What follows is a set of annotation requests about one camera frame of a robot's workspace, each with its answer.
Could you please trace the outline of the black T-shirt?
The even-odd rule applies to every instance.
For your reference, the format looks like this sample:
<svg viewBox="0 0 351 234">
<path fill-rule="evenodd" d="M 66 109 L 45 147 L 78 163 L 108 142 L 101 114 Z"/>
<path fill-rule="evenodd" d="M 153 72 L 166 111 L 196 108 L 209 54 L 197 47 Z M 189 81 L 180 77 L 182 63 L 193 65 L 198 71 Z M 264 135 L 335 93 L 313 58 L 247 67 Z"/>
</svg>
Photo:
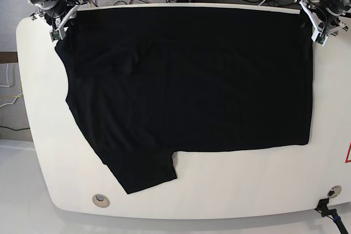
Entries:
<svg viewBox="0 0 351 234">
<path fill-rule="evenodd" d="M 177 177 L 175 152 L 306 145 L 312 25 L 230 8 L 82 11 L 55 51 L 66 103 L 128 194 Z"/>
</svg>

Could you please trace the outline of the red warning triangle sticker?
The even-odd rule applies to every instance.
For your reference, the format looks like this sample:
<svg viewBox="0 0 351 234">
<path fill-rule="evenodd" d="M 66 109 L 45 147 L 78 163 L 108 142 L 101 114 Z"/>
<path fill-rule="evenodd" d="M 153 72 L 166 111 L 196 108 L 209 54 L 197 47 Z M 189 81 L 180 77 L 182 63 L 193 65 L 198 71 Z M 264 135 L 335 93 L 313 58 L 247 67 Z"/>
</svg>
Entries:
<svg viewBox="0 0 351 234">
<path fill-rule="evenodd" d="M 348 148 L 348 152 L 347 152 L 345 163 L 350 163 L 351 162 L 350 153 L 351 153 L 351 144 L 349 145 L 349 148 Z"/>
</svg>

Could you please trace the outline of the right table grommet hole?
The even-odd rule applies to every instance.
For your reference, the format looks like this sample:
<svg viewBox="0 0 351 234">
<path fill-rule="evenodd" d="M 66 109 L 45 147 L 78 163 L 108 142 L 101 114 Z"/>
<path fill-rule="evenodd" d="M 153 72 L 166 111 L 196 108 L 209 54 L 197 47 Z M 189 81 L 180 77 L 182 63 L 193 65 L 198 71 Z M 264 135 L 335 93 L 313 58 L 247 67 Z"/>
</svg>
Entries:
<svg viewBox="0 0 351 234">
<path fill-rule="evenodd" d="M 328 191 L 327 196 L 328 198 L 335 198 L 341 193 L 341 191 L 342 187 L 340 185 L 334 186 Z"/>
</svg>

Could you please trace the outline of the table grommet hole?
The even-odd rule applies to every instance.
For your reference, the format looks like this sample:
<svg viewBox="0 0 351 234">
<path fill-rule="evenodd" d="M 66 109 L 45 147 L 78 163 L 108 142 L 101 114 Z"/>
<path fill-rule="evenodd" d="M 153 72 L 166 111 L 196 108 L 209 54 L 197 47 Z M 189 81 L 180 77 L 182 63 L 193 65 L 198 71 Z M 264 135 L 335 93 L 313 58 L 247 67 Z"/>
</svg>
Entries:
<svg viewBox="0 0 351 234">
<path fill-rule="evenodd" d="M 110 205 L 109 199 L 100 194 L 96 194 L 92 197 L 93 203 L 99 208 L 107 208 Z"/>
<path fill-rule="evenodd" d="M 340 185 L 334 186 L 328 191 L 327 196 L 328 198 L 335 198 L 341 193 L 341 191 L 342 187 Z"/>
</svg>

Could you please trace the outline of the left table grommet hole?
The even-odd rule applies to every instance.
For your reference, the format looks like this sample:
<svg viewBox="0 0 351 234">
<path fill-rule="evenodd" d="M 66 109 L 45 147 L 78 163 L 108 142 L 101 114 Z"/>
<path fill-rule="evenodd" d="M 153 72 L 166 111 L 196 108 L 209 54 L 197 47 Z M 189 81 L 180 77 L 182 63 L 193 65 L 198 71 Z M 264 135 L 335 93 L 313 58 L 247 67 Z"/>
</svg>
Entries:
<svg viewBox="0 0 351 234">
<path fill-rule="evenodd" d="M 110 205 L 109 199 L 100 194 L 96 194 L 92 197 L 93 203 L 99 208 L 107 208 Z"/>
</svg>

